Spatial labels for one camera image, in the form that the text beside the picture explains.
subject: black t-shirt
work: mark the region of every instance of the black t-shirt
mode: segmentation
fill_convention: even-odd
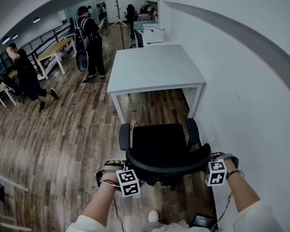
[[[82,21],[85,20],[86,17],[81,17],[77,19],[77,24],[79,27],[81,27]],[[93,36],[93,37],[97,37],[99,40],[102,40],[100,34],[98,33],[99,27],[98,25],[95,23],[95,21],[92,18],[88,18],[88,20],[86,21],[85,25],[84,25],[84,31],[86,36],[89,38]]]
[[[24,49],[19,49],[17,52],[20,56],[19,59],[15,60],[14,65],[18,72],[17,76],[21,81],[27,81],[37,76],[33,65],[27,57]]]

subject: bracelet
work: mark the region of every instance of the bracelet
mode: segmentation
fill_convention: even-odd
[[[226,177],[226,179],[228,179],[234,173],[240,173],[240,174],[242,174],[242,177],[244,177],[243,171],[238,170],[238,169],[233,169],[231,171],[227,171],[227,177]]]
[[[115,182],[114,181],[111,181],[111,180],[102,180],[101,183],[106,183],[114,188],[119,188],[120,186],[118,186],[117,184],[114,184]]]

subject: white sleeve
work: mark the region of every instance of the white sleeve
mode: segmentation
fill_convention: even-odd
[[[235,232],[283,232],[277,219],[273,216],[272,208],[258,201],[238,214],[234,225]]]
[[[96,220],[80,215],[75,223],[72,223],[66,232],[107,232],[107,229]]]

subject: metal railing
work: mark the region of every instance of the metal railing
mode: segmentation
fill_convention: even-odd
[[[52,29],[39,37],[35,38],[34,40],[30,41],[29,43],[23,45],[21,49],[24,49],[27,53],[27,56],[33,66],[35,67],[38,74],[41,73],[40,67],[37,64],[36,59],[39,55],[44,52],[48,47],[50,47],[53,43],[59,42],[59,40],[66,34],[70,32],[71,25],[62,25],[55,29]],[[10,58],[6,56],[6,52],[3,52],[0,55],[0,82],[3,79],[3,75],[12,67],[13,62]]]

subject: chair armrest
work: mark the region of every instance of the chair armrest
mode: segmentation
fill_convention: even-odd
[[[123,124],[119,130],[119,146],[121,150],[130,148],[130,124]]]
[[[192,145],[200,143],[200,135],[197,123],[193,118],[186,119],[187,129],[189,133],[190,142]]]

